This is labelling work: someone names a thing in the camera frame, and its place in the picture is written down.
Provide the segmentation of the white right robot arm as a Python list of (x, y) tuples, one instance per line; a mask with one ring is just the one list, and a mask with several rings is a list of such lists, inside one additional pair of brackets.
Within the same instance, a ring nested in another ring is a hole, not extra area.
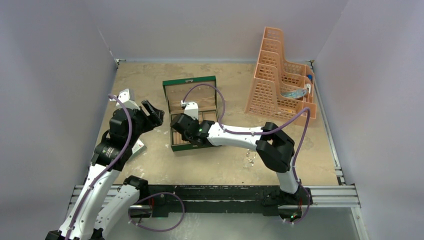
[(180, 113), (171, 120), (170, 127), (193, 146), (231, 146), (256, 152), (263, 164), (276, 173), (282, 200), (292, 204), (300, 198), (300, 184), (292, 167), (297, 156), (295, 142), (275, 123), (239, 127), (212, 120), (199, 122)]

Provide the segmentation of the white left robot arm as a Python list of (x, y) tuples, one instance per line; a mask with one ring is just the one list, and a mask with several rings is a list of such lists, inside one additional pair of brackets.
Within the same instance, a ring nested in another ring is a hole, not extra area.
[(50, 231), (48, 240), (88, 240), (95, 230), (95, 220), (110, 187), (133, 155), (132, 148), (143, 133), (163, 124), (163, 110), (155, 108), (148, 100), (141, 106), (135, 101), (116, 101), (117, 109), (109, 120), (109, 129), (95, 147), (88, 175), (75, 206), (58, 230)]

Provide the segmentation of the green jewelry box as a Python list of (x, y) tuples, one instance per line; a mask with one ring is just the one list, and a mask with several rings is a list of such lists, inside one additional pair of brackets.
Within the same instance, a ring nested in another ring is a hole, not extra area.
[(212, 147), (206, 133), (218, 121), (214, 75), (164, 80), (173, 152)]

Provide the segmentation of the silver jewelry piece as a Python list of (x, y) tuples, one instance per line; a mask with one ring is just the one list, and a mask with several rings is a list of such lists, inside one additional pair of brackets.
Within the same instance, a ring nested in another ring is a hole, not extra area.
[(255, 165), (256, 152), (248, 149), (245, 154), (245, 159), (251, 166)]

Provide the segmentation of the peach plastic file organizer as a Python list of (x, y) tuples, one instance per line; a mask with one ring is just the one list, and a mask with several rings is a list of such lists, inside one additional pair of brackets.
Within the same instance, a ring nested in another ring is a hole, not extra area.
[[(286, 122), (304, 108), (310, 109), (310, 122), (317, 118), (314, 102), (315, 75), (310, 66), (288, 61), (284, 33), (266, 26), (253, 72), (245, 113)], [(299, 99), (281, 96), (282, 92), (307, 89)]]

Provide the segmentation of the blue item in organizer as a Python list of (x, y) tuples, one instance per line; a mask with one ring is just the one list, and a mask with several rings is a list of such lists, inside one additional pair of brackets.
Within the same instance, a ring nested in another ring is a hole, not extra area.
[(306, 96), (309, 93), (309, 91), (305, 88), (296, 89), (293, 91), (286, 91), (281, 92), (281, 96), (288, 99), (300, 99)]

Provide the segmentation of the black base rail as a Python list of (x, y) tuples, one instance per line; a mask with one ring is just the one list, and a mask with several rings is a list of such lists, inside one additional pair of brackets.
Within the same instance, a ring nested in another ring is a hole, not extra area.
[(123, 185), (135, 186), (136, 200), (152, 209), (154, 218), (170, 213), (262, 214), (293, 221), (302, 209), (313, 204), (311, 190), (300, 186), (294, 194), (282, 192), (278, 185), (166, 185), (149, 184), (129, 176)]

